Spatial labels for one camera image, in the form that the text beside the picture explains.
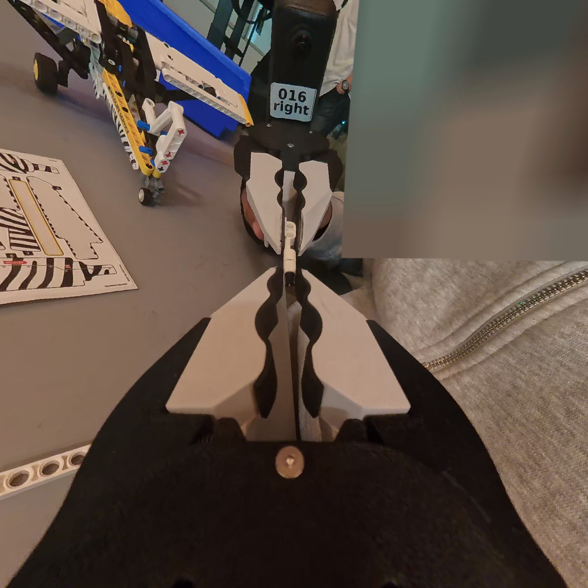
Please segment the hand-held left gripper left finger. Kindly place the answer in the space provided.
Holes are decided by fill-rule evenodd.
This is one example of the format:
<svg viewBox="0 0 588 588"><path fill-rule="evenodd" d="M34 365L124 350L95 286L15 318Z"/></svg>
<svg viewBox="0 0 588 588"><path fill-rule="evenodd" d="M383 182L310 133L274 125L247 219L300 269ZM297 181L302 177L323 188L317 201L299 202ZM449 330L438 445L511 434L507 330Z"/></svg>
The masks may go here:
<svg viewBox="0 0 588 588"><path fill-rule="evenodd" d="M211 316L166 409L230 417L248 440L282 440L282 268Z"/></svg>

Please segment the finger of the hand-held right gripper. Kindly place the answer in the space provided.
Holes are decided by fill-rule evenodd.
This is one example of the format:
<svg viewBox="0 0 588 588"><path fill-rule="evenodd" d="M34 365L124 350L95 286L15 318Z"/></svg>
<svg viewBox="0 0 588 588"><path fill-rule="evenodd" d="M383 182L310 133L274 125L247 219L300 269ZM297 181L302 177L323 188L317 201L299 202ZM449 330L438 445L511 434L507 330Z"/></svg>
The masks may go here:
<svg viewBox="0 0 588 588"><path fill-rule="evenodd" d="M326 214L332 197L327 163L310 160L299 165L306 180L301 196L304 200L297 229L297 253L301 256L308 248Z"/></svg>
<svg viewBox="0 0 588 588"><path fill-rule="evenodd" d="M251 153L249 179L246 181L247 201L263 232L264 241L277 254L282 253L283 209L279 203L281 187L276 175L282 161L264 152Z"/></svg>

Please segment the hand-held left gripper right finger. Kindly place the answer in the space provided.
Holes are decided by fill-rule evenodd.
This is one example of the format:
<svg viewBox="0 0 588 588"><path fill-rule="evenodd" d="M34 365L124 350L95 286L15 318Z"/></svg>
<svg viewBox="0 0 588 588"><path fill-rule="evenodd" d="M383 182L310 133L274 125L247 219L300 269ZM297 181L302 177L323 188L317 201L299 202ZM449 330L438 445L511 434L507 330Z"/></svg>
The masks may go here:
<svg viewBox="0 0 588 588"><path fill-rule="evenodd" d="M298 270L298 303L301 439L331 442L349 419L408 413L366 318L307 270Z"/></svg>

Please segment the white lego connector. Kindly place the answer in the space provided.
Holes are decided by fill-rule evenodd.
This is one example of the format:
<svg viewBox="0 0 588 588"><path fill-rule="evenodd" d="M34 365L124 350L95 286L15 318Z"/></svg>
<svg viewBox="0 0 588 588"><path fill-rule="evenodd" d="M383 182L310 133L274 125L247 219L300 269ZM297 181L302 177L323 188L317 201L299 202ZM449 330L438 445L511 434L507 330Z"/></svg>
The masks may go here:
<svg viewBox="0 0 588 588"><path fill-rule="evenodd" d="M286 275L293 277L296 274L297 258L297 253L295 250L296 224L294 222L285 220L283 229L283 270Z"/></svg>

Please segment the white yellow lego plane model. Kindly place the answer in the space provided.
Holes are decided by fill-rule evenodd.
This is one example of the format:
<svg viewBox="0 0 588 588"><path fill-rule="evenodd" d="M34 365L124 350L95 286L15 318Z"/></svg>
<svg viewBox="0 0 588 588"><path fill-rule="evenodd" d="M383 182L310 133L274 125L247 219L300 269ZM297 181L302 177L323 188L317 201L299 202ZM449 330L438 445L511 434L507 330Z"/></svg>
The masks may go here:
<svg viewBox="0 0 588 588"><path fill-rule="evenodd" d="M92 79L143 187L138 199L154 206L162 175L187 136L180 102L199 100L247 128L254 122L245 98L210 71L134 23L118 1L9 1L59 55L36 53L37 88L55 95L69 72Z"/></svg>

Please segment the white five-hole lego beam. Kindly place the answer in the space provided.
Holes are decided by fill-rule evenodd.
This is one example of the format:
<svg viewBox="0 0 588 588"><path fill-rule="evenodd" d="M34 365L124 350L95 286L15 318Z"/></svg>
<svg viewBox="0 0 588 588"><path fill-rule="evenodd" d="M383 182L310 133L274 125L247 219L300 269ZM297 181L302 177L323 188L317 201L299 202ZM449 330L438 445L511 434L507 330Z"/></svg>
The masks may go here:
<svg viewBox="0 0 588 588"><path fill-rule="evenodd" d="M66 479L79 470L91 445L84 445L1 472L1 500L48 481Z"/></svg>

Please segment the person's right hand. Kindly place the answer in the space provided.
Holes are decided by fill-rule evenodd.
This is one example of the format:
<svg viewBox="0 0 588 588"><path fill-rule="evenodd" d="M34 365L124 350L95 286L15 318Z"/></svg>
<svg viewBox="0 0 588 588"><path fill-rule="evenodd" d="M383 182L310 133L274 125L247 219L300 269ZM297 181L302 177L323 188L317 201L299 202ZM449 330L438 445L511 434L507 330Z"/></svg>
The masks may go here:
<svg viewBox="0 0 588 588"><path fill-rule="evenodd" d="M240 200L241 200L241 207L242 207L242 215L243 218L246 222L246 224L249 225L249 227L251 228L251 230L253 231L254 237L258 240L261 241L261 243L264 243L264 234L261 230L261 227L259 225L259 222L257 221L255 215L254 215L254 211L252 210L248 200L247 200L247 193L246 193L246 188L242 188L241 190L241 194L240 194ZM328 225L330 224L331 218L332 218L332 214L333 214L333 206L331 203L329 203L327 210L323 216L323 219L321 221L321 224L319 225L319 229L315 234L315 237L313 238L314 240L319 239L324 232L327 230Z"/></svg>

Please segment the blue plastic bin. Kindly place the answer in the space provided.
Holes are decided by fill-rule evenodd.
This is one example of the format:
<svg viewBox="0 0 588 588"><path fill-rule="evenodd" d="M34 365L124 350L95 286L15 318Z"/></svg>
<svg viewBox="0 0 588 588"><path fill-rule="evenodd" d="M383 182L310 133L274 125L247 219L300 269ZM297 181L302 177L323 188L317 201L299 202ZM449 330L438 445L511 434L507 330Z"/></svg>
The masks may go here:
<svg viewBox="0 0 588 588"><path fill-rule="evenodd" d="M120 3L134 23L210 71L247 100L251 86L250 74L180 16L177 16L162 1L121 1ZM237 121L201 100L184 100L179 104L184 109L185 119L197 124L216 138L235 131L238 125Z"/></svg>

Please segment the zebra striped sticker sheet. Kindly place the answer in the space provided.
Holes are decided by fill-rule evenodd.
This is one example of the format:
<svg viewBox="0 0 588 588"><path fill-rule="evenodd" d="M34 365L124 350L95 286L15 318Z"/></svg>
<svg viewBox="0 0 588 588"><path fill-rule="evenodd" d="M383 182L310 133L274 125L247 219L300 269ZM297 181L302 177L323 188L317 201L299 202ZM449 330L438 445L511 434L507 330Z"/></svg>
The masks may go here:
<svg viewBox="0 0 588 588"><path fill-rule="evenodd" d="M63 161L1 150L1 305L137 290Z"/></svg>

